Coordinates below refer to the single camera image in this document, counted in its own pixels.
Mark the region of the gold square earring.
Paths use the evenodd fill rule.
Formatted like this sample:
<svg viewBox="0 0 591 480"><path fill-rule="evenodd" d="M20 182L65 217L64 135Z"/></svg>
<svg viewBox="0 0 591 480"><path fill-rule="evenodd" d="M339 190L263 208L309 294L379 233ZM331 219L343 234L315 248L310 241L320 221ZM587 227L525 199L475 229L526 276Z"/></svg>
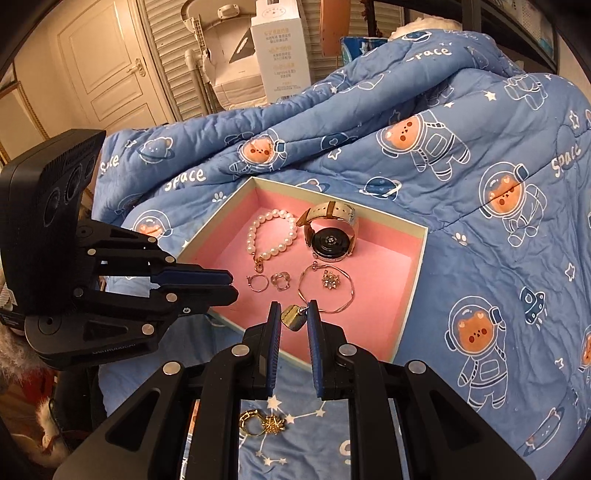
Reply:
<svg viewBox="0 0 591 480"><path fill-rule="evenodd" d="M281 322L291 331L301 330L308 321L308 308L298 305L290 305L281 312Z"/></svg>

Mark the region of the thin rose gold bangle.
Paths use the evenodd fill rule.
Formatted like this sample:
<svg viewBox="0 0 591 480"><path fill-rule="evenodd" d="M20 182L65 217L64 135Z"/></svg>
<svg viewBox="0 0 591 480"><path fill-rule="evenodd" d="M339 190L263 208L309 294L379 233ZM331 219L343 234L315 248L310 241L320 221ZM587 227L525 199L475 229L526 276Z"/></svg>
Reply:
<svg viewBox="0 0 591 480"><path fill-rule="evenodd" d="M329 290L322 286L322 274L324 274L325 270L332 270L341 277L341 284L337 289ZM332 315L342 313L355 301L356 288L352 276L342 268L315 260L304 268L297 280L297 296L304 304L308 304L311 299L311 295L307 295L305 289L311 286L311 282L308 281L311 276L318 278L318 283L314 289L310 290L310 294L315 295L315 299L320 298L322 300L321 306L318 307L321 313Z"/></svg>

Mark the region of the brown strap wristwatch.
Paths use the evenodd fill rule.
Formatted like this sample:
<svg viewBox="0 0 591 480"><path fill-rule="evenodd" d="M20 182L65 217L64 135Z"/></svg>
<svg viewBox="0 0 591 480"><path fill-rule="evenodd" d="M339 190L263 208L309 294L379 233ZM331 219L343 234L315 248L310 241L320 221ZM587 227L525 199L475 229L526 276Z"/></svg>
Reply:
<svg viewBox="0 0 591 480"><path fill-rule="evenodd" d="M315 258L339 262L353 254L359 220L353 206L338 200L308 208L297 219L304 241Z"/></svg>

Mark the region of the gold snowflake earring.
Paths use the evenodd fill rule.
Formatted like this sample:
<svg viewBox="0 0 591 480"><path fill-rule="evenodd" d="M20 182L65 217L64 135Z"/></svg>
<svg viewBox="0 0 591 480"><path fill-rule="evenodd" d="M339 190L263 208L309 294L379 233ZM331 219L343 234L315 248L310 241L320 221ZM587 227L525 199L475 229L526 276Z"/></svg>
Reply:
<svg viewBox="0 0 591 480"><path fill-rule="evenodd" d="M277 415L263 417L263 432L267 435L278 435L287 429L287 420Z"/></svg>
<svg viewBox="0 0 591 480"><path fill-rule="evenodd" d="M338 273L335 273L332 270L325 270L324 274L322 274L322 286L329 290L335 290L341 284L341 277L339 277Z"/></svg>

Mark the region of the mint box pink lining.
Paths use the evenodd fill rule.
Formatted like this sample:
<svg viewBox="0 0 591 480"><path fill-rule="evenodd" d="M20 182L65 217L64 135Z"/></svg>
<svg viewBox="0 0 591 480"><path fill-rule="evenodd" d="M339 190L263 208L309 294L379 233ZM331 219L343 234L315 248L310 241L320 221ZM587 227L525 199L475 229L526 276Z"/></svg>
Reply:
<svg viewBox="0 0 591 480"><path fill-rule="evenodd" d="M302 237L284 244L284 234L294 228L290 222L253 225L266 213L300 215L329 199L252 178L201 227L179 260L231 272L238 299L214 312L238 331L262 320L270 302L287 308L315 300L322 319L341 326L350 342L391 361L411 310L428 229L356 204L356 227L329 219L311 223L315 230L334 227L355 238L352 255L331 262L315 257Z"/></svg>

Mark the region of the white baby high chair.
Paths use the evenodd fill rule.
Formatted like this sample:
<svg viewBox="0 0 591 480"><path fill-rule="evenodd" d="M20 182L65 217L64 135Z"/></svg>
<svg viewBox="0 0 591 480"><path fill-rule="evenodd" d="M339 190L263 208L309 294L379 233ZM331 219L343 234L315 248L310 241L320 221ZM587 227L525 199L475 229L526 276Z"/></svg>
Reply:
<svg viewBox="0 0 591 480"><path fill-rule="evenodd" d="M253 1L187 1L181 19L197 40L201 78L224 110L267 104L252 39Z"/></svg>

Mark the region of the blue space bear quilt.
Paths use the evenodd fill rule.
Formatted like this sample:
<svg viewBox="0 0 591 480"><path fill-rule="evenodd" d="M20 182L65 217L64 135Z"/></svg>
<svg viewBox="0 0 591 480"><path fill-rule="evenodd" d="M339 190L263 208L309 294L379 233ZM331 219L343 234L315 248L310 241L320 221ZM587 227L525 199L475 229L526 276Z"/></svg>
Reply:
<svg viewBox="0 0 591 480"><path fill-rule="evenodd" d="M303 93L109 136L95 220L177 255L243 183L423 225L394 361L433 368L550 477L590 419L590 103L481 33L421 27Z"/></svg>

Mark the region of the white panel door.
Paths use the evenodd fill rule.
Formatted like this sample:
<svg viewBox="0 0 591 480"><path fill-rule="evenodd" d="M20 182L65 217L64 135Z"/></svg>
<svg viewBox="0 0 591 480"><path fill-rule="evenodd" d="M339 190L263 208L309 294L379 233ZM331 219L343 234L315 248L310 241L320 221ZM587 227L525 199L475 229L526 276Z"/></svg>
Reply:
<svg viewBox="0 0 591 480"><path fill-rule="evenodd" d="M111 134L168 122L128 1L63 1L52 32L90 126Z"/></svg>

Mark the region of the tall white cardboard box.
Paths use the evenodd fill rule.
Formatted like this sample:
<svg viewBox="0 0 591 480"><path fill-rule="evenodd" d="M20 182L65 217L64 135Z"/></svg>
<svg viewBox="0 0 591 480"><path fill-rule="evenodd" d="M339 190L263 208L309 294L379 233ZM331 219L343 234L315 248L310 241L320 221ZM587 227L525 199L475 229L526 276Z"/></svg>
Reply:
<svg viewBox="0 0 591 480"><path fill-rule="evenodd" d="M268 102L301 93L311 86L297 1L256 1L256 16L252 18L250 31Z"/></svg>

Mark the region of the blue tissue pack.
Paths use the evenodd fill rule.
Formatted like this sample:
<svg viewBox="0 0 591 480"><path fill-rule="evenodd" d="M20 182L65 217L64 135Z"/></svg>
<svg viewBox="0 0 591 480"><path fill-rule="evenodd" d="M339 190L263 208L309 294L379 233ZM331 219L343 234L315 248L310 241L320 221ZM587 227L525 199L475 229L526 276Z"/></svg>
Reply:
<svg viewBox="0 0 591 480"><path fill-rule="evenodd" d="M356 58L367 55L388 42L387 38L346 36L341 39L342 64L351 63Z"/></svg>

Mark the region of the black metal shelf rack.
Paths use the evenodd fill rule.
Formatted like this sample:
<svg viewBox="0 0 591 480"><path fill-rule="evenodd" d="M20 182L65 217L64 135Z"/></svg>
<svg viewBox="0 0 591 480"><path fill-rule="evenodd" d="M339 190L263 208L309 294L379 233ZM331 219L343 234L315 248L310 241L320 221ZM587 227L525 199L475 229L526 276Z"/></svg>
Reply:
<svg viewBox="0 0 591 480"><path fill-rule="evenodd" d="M558 73L558 34L533 1L400 1L406 23L419 15L461 23L492 37L514 60Z"/></svg>

